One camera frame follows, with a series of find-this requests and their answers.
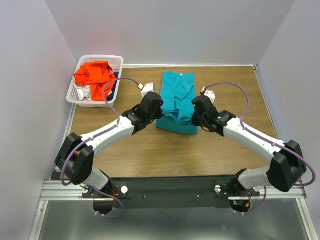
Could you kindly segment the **teal t shirt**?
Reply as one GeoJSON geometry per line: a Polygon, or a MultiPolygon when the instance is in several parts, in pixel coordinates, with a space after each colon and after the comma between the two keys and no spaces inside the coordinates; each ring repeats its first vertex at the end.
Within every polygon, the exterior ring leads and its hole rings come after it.
{"type": "Polygon", "coordinates": [[[182,135],[196,135],[198,128],[192,124],[192,100],[196,97],[194,74],[165,71],[160,96],[163,117],[156,120],[155,126],[182,135]]]}

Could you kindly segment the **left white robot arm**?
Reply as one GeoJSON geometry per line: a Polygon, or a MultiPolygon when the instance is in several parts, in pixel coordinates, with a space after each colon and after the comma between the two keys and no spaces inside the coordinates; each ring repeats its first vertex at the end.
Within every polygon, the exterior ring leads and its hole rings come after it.
{"type": "Polygon", "coordinates": [[[122,115],[117,115],[114,122],[81,136],[69,134],[54,161],[61,170],[60,176],[67,177],[74,185],[85,184],[110,194],[112,180],[106,173],[93,167],[94,158],[108,146],[136,134],[154,120],[162,118],[163,103],[161,96],[151,91],[142,98],[141,103],[122,115]]]}

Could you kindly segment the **dark blue t shirt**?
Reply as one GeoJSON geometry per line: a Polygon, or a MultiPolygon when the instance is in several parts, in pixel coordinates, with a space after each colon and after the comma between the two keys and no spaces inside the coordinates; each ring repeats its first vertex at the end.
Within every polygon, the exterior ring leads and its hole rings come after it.
{"type": "Polygon", "coordinates": [[[113,101],[115,99],[115,94],[116,92],[118,91],[118,85],[120,84],[120,81],[117,81],[114,83],[111,91],[109,92],[108,94],[108,97],[107,97],[107,101],[110,102],[110,101],[113,101]]]}

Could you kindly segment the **white plastic basket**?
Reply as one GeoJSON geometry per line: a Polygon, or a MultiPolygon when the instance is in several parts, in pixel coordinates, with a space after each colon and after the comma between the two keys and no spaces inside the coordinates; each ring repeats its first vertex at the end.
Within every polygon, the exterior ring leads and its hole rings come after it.
{"type": "MultiPolygon", "coordinates": [[[[121,56],[117,55],[99,55],[99,54],[91,54],[91,55],[84,55],[82,56],[78,64],[76,66],[75,71],[77,71],[84,63],[87,62],[96,62],[96,61],[108,61],[108,63],[112,66],[113,70],[115,71],[115,76],[120,78],[122,76],[123,64],[124,59],[121,56]]],[[[84,108],[108,108],[104,101],[81,101],[78,98],[76,88],[74,87],[75,78],[73,77],[66,95],[66,100],[69,103],[76,104],[80,107],[84,108]]],[[[115,99],[112,101],[108,101],[108,103],[113,107],[115,101],[118,96],[119,85],[117,86],[117,92],[115,93],[115,99]]]]}

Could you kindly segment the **white t shirt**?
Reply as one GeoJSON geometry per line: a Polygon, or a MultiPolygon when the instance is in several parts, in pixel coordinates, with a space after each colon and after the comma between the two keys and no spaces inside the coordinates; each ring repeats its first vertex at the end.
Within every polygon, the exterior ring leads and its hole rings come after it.
{"type": "Polygon", "coordinates": [[[91,101],[91,95],[92,95],[92,92],[91,92],[91,87],[90,85],[76,85],[74,84],[74,87],[76,89],[76,92],[77,92],[77,96],[78,96],[78,99],[80,101],[91,101]]]}

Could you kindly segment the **aluminium rail frame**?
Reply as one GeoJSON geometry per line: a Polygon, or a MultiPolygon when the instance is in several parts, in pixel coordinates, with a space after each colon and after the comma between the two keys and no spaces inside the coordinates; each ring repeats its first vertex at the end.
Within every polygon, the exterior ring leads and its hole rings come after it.
{"type": "MultiPolygon", "coordinates": [[[[310,240],[317,240],[318,236],[311,219],[311,215],[306,202],[306,191],[302,187],[293,187],[289,192],[281,192],[274,187],[266,188],[267,200],[296,200],[299,213],[302,218],[306,234],[310,240]]],[[[58,180],[48,180],[42,185],[39,204],[34,218],[33,226],[31,229],[30,239],[38,240],[42,224],[44,222],[45,213],[49,202],[53,201],[93,201],[92,198],[83,197],[83,189],[80,186],[68,185],[63,186],[58,180]]]]}

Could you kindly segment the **orange t shirt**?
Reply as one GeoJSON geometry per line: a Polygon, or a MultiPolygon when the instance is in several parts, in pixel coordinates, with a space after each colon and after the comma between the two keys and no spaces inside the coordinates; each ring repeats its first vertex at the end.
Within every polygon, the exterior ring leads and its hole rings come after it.
{"type": "Polygon", "coordinates": [[[90,85],[91,101],[102,102],[108,97],[117,77],[108,61],[85,62],[73,75],[74,84],[90,85]]]}

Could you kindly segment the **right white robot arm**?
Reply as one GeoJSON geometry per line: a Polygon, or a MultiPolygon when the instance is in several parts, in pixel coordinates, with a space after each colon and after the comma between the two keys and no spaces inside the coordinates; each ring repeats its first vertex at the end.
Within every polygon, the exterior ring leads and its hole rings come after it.
{"type": "Polygon", "coordinates": [[[254,187],[274,187],[287,193],[307,171],[297,142],[282,142],[242,123],[226,110],[217,111],[206,95],[194,98],[192,105],[194,126],[237,141],[269,163],[267,167],[240,170],[231,180],[232,190],[240,193],[254,187]]]}

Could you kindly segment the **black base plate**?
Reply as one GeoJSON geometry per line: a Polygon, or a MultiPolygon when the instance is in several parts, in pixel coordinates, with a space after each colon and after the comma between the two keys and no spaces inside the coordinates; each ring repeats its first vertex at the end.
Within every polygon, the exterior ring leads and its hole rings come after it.
{"type": "Polygon", "coordinates": [[[260,196],[234,175],[117,177],[111,184],[108,194],[115,193],[125,209],[229,208],[231,198],[260,196]]]}

